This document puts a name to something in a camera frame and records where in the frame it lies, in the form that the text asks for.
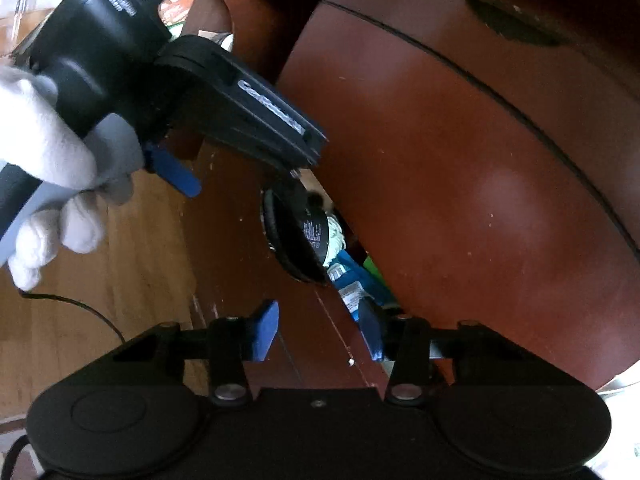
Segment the grey gloved left hand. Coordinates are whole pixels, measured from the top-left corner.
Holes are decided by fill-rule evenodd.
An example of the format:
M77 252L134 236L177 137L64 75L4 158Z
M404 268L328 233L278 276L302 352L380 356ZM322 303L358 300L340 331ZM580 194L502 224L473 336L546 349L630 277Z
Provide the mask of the grey gloved left hand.
M60 251L90 254L106 235L98 200L121 205L134 192L142 148L125 119L111 114L81 139L39 92L36 77L1 69L1 167L18 168L44 185L27 211L10 221L1 262L24 292Z

